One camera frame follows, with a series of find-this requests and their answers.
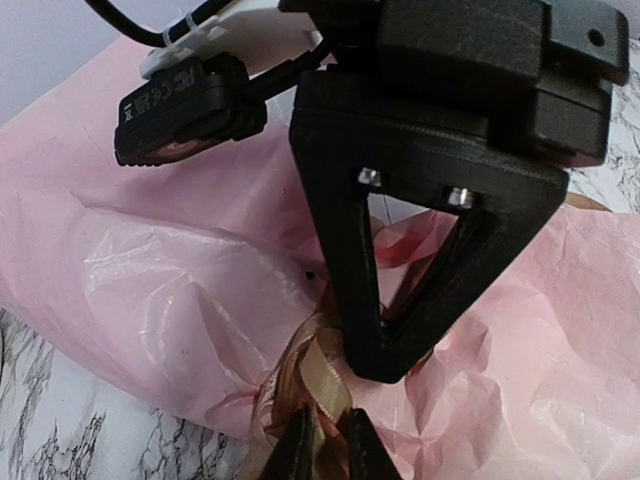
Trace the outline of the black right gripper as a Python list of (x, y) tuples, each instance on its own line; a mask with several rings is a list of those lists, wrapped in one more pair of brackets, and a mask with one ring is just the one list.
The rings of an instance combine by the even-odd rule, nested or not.
[(335, 70), (388, 95), (482, 118), (490, 139), (568, 168), (606, 157), (629, 23), (601, 1), (282, 1), (329, 43)]

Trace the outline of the beige raffia ribbon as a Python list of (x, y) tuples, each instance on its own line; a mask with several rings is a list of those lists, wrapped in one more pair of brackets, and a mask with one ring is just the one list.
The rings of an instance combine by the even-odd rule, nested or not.
[[(510, 300), (462, 318), (397, 387), (349, 374), (329, 310), (297, 330), (255, 404), (257, 442), (243, 471), (259, 479), (295, 412), (316, 428), (312, 479), (351, 479), (348, 420), (363, 409), (395, 465), (394, 479), (599, 479), (611, 444), (586, 411), (593, 390), (571, 379), (583, 361), (569, 352), (590, 330), (565, 294), (510, 282)], [(564, 303), (554, 313), (555, 300)]]

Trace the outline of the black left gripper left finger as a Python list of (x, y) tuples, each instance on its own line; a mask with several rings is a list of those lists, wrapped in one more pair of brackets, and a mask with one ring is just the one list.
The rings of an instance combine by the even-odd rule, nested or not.
[(295, 412), (269, 455), (260, 480), (311, 480), (316, 428), (310, 407)]

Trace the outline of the pink wrapping paper sheet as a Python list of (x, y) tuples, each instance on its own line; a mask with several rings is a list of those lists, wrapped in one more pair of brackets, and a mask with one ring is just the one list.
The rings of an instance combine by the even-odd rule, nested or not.
[[(9, 477), (228, 477), (260, 388), (326, 270), (287, 142), (264, 133), (164, 168), (118, 166), (121, 39), (1, 130), (1, 415)], [(639, 475), (639, 79), (608, 159), (401, 382), (343, 377), (407, 479)], [(27, 340), (18, 323), (38, 336)]]

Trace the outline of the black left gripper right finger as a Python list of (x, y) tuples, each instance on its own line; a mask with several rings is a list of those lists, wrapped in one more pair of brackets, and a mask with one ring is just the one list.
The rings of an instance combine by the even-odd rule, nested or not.
[(369, 416), (360, 408), (349, 414), (348, 462), (351, 479), (395, 478), (395, 465)]

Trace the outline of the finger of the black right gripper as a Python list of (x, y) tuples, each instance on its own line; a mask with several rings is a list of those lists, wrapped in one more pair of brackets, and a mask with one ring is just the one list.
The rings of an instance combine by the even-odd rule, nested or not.
[(486, 137), (368, 77), (302, 76), (289, 142), (357, 376), (403, 378), (563, 203), (565, 171)]

